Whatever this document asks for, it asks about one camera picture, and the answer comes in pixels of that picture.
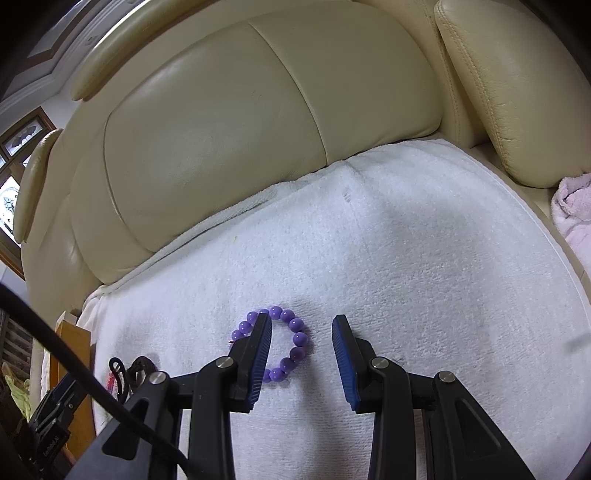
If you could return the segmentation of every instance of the pink towel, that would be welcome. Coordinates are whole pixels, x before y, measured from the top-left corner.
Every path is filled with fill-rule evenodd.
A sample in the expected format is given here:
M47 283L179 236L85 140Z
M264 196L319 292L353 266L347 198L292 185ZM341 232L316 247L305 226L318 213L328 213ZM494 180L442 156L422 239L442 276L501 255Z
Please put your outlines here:
M591 173L566 177L552 197L552 221L591 272Z

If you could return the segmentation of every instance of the yellow cloth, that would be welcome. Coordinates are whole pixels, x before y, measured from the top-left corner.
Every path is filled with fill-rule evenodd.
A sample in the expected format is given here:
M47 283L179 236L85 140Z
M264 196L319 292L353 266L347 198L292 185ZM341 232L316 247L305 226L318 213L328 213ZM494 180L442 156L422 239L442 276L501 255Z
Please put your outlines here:
M21 383L18 379L15 379L12 375L10 367L6 363L2 365L2 373L4 374L4 380L6 380L8 388L10 388L11 397L14 400L14 403L17 404L18 409L22 412L27 421L31 420L29 380L25 380L24 383Z

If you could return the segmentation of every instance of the purple bead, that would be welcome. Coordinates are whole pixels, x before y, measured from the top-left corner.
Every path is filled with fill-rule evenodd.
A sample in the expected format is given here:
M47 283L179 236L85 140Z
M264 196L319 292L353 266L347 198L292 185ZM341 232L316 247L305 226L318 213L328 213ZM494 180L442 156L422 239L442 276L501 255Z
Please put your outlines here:
M246 320L243 320L238 324L238 330L240 330L240 333L247 335L252 331L252 325Z
M256 322L256 318L258 317L258 312L248 312L246 314L246 321L251 325L254 325Z
M236 341L240 338L244 338L244 334L240 330L234 330L232 332L232 340Z
M271 307L271 310L269 310L269 315L273 320L279 320L281 318L281 312L283 312L283 309L275 305L274 307Z
M283 310L283 312L281 312L281 320L283 320L286 323L290 323L294 318L295 318L296 314L293 313L292 310L290 309L285 309Z
M294 362L301 362L306 356L306 350L300 346L295 346L290 350L290 358Z
M281 382L285 380L286 376L287 375L281 368L274 368L271 370L271 372L269 372L269 377L271 377L271 380L274 382Z
M305 346L308 343L308 336L304 332L297 332L293 341L295 346Z
M282 358L279 362L279 368L281 368L286 374L291 372L297 364L291 358Z
M301 332L305 327L304 321L296 317L290 322L289 327L294 333Z

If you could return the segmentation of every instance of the leather seam stitching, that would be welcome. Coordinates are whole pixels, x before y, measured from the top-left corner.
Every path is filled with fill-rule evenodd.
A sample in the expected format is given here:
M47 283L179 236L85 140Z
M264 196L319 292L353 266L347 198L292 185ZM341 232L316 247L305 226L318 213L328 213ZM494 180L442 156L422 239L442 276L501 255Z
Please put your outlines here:
M150 256L152 256L155 254L155 252L148 250L135 237L135 235L133 234L133 232L129 228L129 225L127 225L125 220L123 220L123 216L121 215L121 212L119 211L119 206L117 205L117 202L115 201L115 194L113 193L113 187L111 186L111 179L109 178L109 169L107 168L107 159L106 159L106 155L105 155L105 142L107 139L107 125L109 124L109 120L111 118L112 113L113 112L111 112L109 114L109 116L107 117L107 121L105 122L105 127L104 127L105 130L103 133L103 142L102 142L102 144L103 144L102 145L103 167L105 169L105 180L107 182L107 188L109 190L109 198L111 200L111 203L113 204L113 208L115 209L115 213L117 214L117 217L119 218L119 220L121 220L121 223L123 223L123 225L125 225L125 229L128 231L129 236L135 241L135 243L138 245L138 247L142 248L144 251L148 252L150 254Z
M61 139L61 144L60 144L60 145L61 145L61 151L62 151L62 154L65 154L65 147L64 147L64 141L63 141L63 138ZM47 168L49 169L49 158L47 158ZM41 188L41 193L40 193L40 195L39 195L39 200L41 200L41 195L43 195L43 189L45 188L45 182L46 182L46 180L47 180L47 172L45 173L45 175L46 175L46 177L43 179L43 187ZM50 230L51 226L53 225L53 222L54 222L54 220L55 220L55 218L56 218L56 215L57 215L57 211L60 209L60 206L61 206L61 204L60 204L60 205L57 207L56 211L55 211L55 212L53 212L53 215L51 216L51 220L50 220L50 222L47 224L47 228L45 229L45 233L43 234L43 238L41 239L41 241L39 242L39 245L38 245L38 247L37 247L37 248L38 248L38 250L41 250L41 246L43 245L43 243L45 243L45 238L47 237L47 232ZM30 234L30 233L31 233L31 229L29 229L29 233L27 234L27 239L29 238L29 234Z
M310 116L312 117L312 120L314 121L314 125L316 126L316 130L318 132L318 137L320 138L320 143L322 143L322 148L324 148L324 158L326 160L326 163L325 163L324 166L327 167L328 164L329 164L329 155L328 155L328 152L326 150L326 145L324 144L324 139L322 138L322 134L320 133L320 127L318 126L318 120L316 119L316 117L314 116L314 113L312 112L312 108L310 107L310 104L308 103L308 99L306 98L306 96L304 95L304 92L302 92L300 86L296 82L295 77L291 74L291 72L289 71L289 69L287 68L287 66L285 66L285 64L283 63L283 61L281 60L281 58L279 57L279 55L277 54L277 52L275 51L275 49L267 41L267 39L265 37L263 37L263 35L261 34L261 32L259 32L256 29L256 27L254 25L252 25L249 21L246 21L246 23L249 24L252 27L252 29L262 38L262 40L269 46L269 48L271 49L271 51L275 54L275 57L277 58L277 60L279 60L279 63L282 65L282 67L285 69L285 71L287 72L287 74L290 76L291 81L295 85L295 88L297 88L298 92L300 92L300 95L301 95L304 103L306 104L306 107L308 107L308 111L310 112Z
M454 29L452 22L449 20L446 13L443 11L443 8L441 6L441 2L438 2L437 5L435 6L435 8L437 8L437 12L441 16L441 18L444 20L444 25L446 27L446 30L450 33L454 43L456 44L457 49L459 50L459 52L462 55L462 59L464 60L464 62L466 64L469 65L469 67L470 66L472 67L471 69L468 68L468 71L470 72L470 74L472 75L472 78L476 81L476 83L479 86L478 96L480 97L480 101L482 101L482 103L485 106L486 116L488 117L489 121L492 123L492 125L494 127L492 141L494 144L496 144L496 147L498 147L499 156L501 157L501 162L503 163L503 166L505 167L505 169L507 171L509 171L508 162L506 161L506 158L505 158L506 154L505 154L503 145L501 144L501 142L499 140L498 124L496 122L495 116L492 114L490 99L488 98L488 95L486 95L486 89L484 87L484 83L482 81L482 78L480 77L480 74L478 73L478 69L476 68L476 64L474 63L474 61L472 60L472 57L470 56L470 54L467 51L464 44L462 43L462 41L460 39L460 35Z
M42 140L41 142L43 142L43 140L45 140L50 134L52 134L55 131L60 131L57 135L57 137L59 137L61 135L61 132L63 131L63 128L56 128L55 130L52 130L51 132L49 132ZM51 148L49 149L49 152L47 153L47 160L45 161L45 175L43 175L43 184L41 185L41 190L39 192L39 195L37 196L37 201L35 202L35 208L33 209L33 214L31 215L31 219L27 222L28 226L27 229L25 231L25 234L23 235L23 239L21 243L26 243L27 239L29 238L29 234L31 233L31 228L33 228L33 222L35 221L35 214L37 213L37 208L39 207L39 200L41 199L41 195L43 194L43 187L45 186L45 180L47 178L47 170L49 169L49 155L51 155L51 151L53 150L53 148L56 146L57 143L57 137L55 139L55 141L53 142L53 145L51 146ZM63 152L64 150L64 144L63 141L60 143L61 145L61 150ZM53 215L53 217L51 218L51 223L53 223L53 218L55 217L55 213ZM45 230L45 233L43 235L43 238L41 239L41 242L39 243L39 247L41 246L41 244L43 243L43 241L45 240L45 237L47 235L47 231L49 230L49 227Z
M425 0L421 0L421 5L423 6L423 12L424 15L427 17L429 24L431 25L431 28L434 30L436 37L437 36L441 36L439 33L439 28L437 27L437 23L435 22L435 19L431 17L429 9L427 8L427 4L425 2ZM450 72L449 69L449 65L447 64L446 61L446 54L447 51L445 50L443 44L443 39L441 38L436 38L436 43L437 43L437 49L439 51L439 55L441 57L442 63L443 63L443 70L445 72L446 75L446 79L447 79L447 86L449 88L449 92L450 92L450 98L452 99L452 105L453 105L453 120L454 123L456 124L456 141L460 141L460 115L458 113L458 106L457 106L457 100L456 100L456 92L454 91L454 84L452 82L452 73Z

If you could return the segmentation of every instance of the purple bead bracelet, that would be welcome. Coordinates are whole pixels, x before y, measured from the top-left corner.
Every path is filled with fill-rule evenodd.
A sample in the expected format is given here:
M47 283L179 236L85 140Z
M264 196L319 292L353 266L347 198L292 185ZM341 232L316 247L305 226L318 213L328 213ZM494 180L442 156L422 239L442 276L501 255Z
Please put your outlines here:
M292 372L306 356L306 349L304 348L309 340L309 337L302 332L305 328L304 321L296 317L290 309L282 309L280 306L273 306L270 309L261 309L258 312L248 312L246 320L238 324L238 329L232 332L232 342L240 338L244 338L252 332L252 326L255 324L259 313L266 313L272 320L283 320L289 330L294 332L293 342L295 347L290 350L289 357L283 357L279 361L279 366L275 368L266 368L265 374L262 377L263 383L281 382L287 378L287 375Z

